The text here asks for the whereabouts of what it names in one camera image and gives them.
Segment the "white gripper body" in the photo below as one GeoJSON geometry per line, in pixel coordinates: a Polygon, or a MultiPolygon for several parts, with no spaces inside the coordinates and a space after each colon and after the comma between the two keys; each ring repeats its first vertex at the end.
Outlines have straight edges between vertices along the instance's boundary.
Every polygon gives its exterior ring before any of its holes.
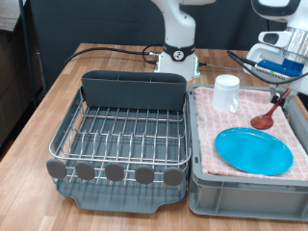
{"type": "Polygon", "coordinates": [[[257,75],[272,85],[284,85],[294,91],[308,94],[307,58],[262,43],[255,44],[247,57],[246,72],[257,75]]]}

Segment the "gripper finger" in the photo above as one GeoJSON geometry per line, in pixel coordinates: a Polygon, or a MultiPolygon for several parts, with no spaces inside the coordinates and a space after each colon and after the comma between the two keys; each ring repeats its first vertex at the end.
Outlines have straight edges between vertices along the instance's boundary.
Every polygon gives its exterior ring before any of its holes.
{"type": "Polygon", "coordinates": [[[295,97],[295,96],[293,95],[293,93],[290,92],[290,93],[286,96],[285,101],[284,101],[284,104],[283,104],[282,107],[288,107],[290,101],[291,101],[294,97],[295,97]]]}
{"type": "Polygon", "coordinates": [[[269,91],[270,91],[270,96],[271,96],[270,103],[273,103],[273,104],[276,103],[280,97],[280,94],[276,93],[276,88],[277,88],[277,85],[269,85],[269,91]]]}

